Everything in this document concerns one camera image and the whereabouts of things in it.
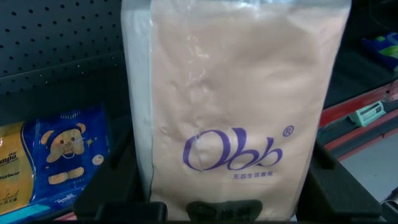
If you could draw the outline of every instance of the pink package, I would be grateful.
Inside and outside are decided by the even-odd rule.
[[[123,2],[137,160],[169,220],[291,218],[350,2]]]

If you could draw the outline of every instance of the blue item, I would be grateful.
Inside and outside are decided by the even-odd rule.
[[[24,153],[28,158],[33,191],[27,206],[0,215],[0,223],[25,222],[70,206],[108,155],[106,124],[103,105],[22,124],[23,148],[16,146],[10,150],[17,151],[17,155]],[[17,167],[17,164],[10,160],[5,166]],[[21,181],[22,185],[23,172],[19,170],[4,181]],[[6,188],[4,181],[0,185]],[[25,189],[21,186],[14,190]]]
[[[375,39],[362,39],[362,44],[392,71],[398,71],[398,34],[390,32]]]

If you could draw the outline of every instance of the black plastic holder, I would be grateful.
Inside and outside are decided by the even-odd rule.
[[[132,142],[129,145],[119,147],[108,157],[79,196],[73,207],[78,218],[94,222],[167,221],[167,207],[163,203],[142,202],[134,146]],[[297,205],[297,220],[379,222],[384,220],[381,215],[379,202],[323,146],[316,143]]]

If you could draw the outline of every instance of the tissue package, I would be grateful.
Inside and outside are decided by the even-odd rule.
[[[146,196],[169,220],[287,220],[350,0],[124,1]]]
[[[0,126],[0,223],[70,207],[107,155],[103,105]]]

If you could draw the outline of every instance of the red shelf edge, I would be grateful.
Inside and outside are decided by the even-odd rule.
[[[366,127],[357,128],[357,129],[353,130],[352,132],[347,133],[347,134],[329,142],[328,144],[325,145],[325,147],[330,151],[330,150],[342,145],[343,143],[360,136],[361,134],[369,131],[370,129],[375,128],[376,126],[379,126],[379,125],[391,120],[392,118],[395,118],[396,116],[398,116],[398,109],[391,111],[388,114],[385,114],[384,116],[375,120],[373,123],[369,124]]]
[[[340,156],[339,158],[337,158],[337,160],[339,160],[341,162],[341,161],[347,159],[348,157],[350,157],[350,156],[362,151],[363,149],[365,149],[365,148],[367,148],[367,147],[369,147],[369,146],[381,141],[382,139],[383,139],[383,136],[379,136],[379,137],[377,137],[377,138],[375,138],[373,140],[370,140],[367,143],[363,144],[362,146],[359,146],[356,149],[354,149],[354,150],[352,150],[352,151]]]
[[[382,100],[387,91],[390,90],[391,84],[384,85],[375,90],[369,91],[350,100],[346,100],[335,106],[331,106],[322,111],[319,127],[323,127],[337,119],[343,118],[356,110],[370,105],[376,101]]]

